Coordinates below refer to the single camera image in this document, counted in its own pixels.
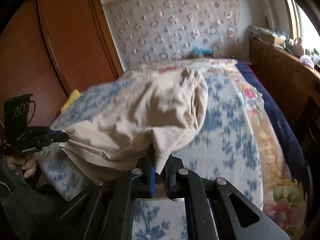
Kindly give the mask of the person's left hand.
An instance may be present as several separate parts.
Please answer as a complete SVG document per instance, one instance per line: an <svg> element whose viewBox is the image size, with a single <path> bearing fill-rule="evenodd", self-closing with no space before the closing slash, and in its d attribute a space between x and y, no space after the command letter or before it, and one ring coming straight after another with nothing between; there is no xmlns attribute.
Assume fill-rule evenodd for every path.
<svg viewBox="0 0 320 240"><path fill-rule="evenodd" d="M7 165L13 172L18 174L19 168L24 172L24 178L27 179L33 176L36 172L36 157L35 154L28 154L24 158L15 158L7 156Z"/></svg>

